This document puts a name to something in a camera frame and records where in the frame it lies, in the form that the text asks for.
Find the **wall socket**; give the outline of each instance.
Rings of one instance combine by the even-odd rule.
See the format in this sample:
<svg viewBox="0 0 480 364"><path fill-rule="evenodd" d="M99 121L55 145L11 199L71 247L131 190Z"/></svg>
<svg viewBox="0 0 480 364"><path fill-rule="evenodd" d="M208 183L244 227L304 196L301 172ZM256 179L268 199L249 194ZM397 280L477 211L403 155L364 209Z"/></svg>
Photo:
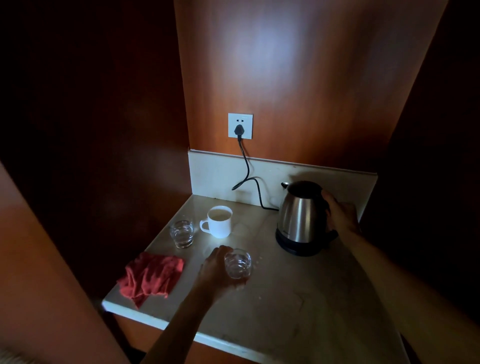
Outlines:
<svg viewBox="0 0 480 364"><path fill-rule="evenodd" d="M237 125L243 126L245 131L241 136L242 139L252 138L253 115L228 113L228 136L230 138L237 138L235 135L235 128Z"/></svg>

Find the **electric kettle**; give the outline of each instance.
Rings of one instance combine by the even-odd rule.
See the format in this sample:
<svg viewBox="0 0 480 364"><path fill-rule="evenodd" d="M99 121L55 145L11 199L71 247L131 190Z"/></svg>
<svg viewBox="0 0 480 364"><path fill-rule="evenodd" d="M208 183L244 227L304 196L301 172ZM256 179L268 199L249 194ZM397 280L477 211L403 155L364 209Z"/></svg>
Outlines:
<svg viewBox="0 0 480 364"><path fill-rule="evenodd" d="M278 244L295 255L317 254L338 236L335 230L326 232L328 203L322 188L311 181L283 182L282 187L287 195L278 215Z"/></svg>

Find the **countertop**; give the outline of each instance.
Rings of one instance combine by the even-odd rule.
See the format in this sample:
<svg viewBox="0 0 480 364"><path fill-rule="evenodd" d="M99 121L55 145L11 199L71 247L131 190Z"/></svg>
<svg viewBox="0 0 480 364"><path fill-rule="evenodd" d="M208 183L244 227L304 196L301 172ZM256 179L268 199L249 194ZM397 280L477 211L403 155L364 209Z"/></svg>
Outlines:
<svg viewBox="0 0 480 364"><path fill-rule="evenodd" d="M216 205L233 210L233 230L224 239L199 228ZM275 240L276 211L192 195L177 215L193 217L193 244L177 249L167 225L146 249L185 259L172 293L151 296L137 310L117 285L102 302L105 310L164 329L205 258L229 245L252 256L251 279L210 309L196 341L259 363L409 363L372 285L339 239L316 256L297 257Z"/></svg>

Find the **drinking glass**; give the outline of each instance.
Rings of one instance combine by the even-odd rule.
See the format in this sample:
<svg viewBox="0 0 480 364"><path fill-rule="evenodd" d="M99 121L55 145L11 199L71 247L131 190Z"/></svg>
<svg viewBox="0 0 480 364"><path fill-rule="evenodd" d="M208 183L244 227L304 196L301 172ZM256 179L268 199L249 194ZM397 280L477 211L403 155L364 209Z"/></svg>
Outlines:
<svg viewBox="0 0 480 364"><path fill-rule="evenodd" d="M170 225L170 236L177 248L189 247L193 242L193 220L188 216L181 216Z"/></svg>
<svg viewBox="0 0 480 364"><path fill-rule="evenodd" d="M249 277L252 272L252 258L243 249L234 249L225 255L225 269L235 279Z"/></svg>

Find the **hand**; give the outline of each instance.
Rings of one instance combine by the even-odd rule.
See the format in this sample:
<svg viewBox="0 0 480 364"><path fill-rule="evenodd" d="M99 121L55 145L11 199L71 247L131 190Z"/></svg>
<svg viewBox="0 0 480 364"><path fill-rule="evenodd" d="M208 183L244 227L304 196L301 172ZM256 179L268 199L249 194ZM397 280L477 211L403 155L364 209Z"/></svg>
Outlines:
<svg viewBox="0 0 480 364"><path fill-rule="evenodd" d="M248 278L234 279L225 270L225 255L233 249L221 245L215 248L200 267L192 292L205 297L211 303L218 300L229 288L243 285Z"/></svg>
<svg viewBox="0 0 480 364"><path fill-rule="evenodd" d="M336 230L340 239L346 241L349 233L360 234L360 226L357 218L357 209L354 204L338 202L333 195L322 190L322 197L330 207L327 212L327 226L331 230Z"/></svg>

